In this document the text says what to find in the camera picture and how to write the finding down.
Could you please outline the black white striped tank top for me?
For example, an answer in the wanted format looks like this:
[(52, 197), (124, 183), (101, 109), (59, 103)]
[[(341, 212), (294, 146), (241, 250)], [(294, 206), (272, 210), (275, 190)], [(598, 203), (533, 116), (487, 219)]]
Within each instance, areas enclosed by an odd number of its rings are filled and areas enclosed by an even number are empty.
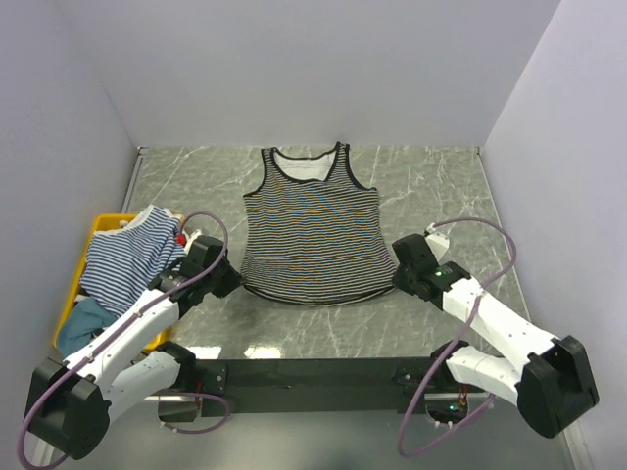
[(363, 186), (338, 142), (317, 157), (261, 151), (264, 177), (244, 195), (248, 236), (240, 272), (249, 292), (301, 306), (362, 302), (393, 291), (379, 195)]

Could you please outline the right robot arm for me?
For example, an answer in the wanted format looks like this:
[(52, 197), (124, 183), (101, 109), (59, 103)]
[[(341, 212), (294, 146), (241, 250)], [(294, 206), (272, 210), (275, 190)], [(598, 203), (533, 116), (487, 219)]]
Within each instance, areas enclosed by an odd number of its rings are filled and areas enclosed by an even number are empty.
[(585, 347), (572, 336), (560, 339), (538, 328), (464, 268), (443, 262), (448, 248), (448, 238), (437, 232), (394, 242), (399, 261), (394, 285), (458, 319), (498, 354), (454, 338), (437, 352), (407, 412), (413, 412), (430, 380), (443, 391), (470, 385), (514, 404), (536, 433), (555, 437), (600, 401)]

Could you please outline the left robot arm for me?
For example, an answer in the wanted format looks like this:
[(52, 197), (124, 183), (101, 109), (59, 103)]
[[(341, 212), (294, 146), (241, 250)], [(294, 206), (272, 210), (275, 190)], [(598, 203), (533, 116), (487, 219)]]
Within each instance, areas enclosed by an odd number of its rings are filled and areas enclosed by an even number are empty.
[(207, 295), (224, 298), (239, 287), (227, 254), (225, 241), (199, 236), (100, 336), (63, 361), (41, 362), (31, 376), (20, 434), (80, 460), (117, 418), (151, 395), (201, 398), (203, 380), (190, 350), (165, 341), (142, 360), (137, 356)]

